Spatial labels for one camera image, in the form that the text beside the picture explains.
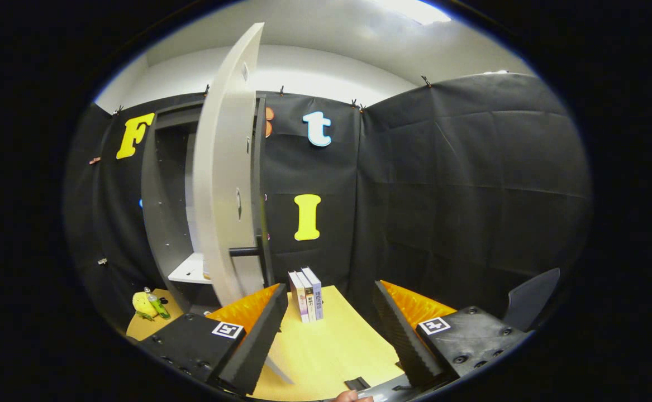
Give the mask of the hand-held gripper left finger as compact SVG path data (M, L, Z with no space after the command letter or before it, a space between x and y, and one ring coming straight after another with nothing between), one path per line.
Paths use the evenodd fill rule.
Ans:
M275 284L208 315L184 313L136 346L194 381L251 395L287 308L287 285Z

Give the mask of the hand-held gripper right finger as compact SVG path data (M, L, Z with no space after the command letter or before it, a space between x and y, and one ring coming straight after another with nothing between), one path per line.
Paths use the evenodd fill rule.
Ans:
M384 280L374 283L373 303L384 337L418 389L473 376L530 338L480 307L455 310Z

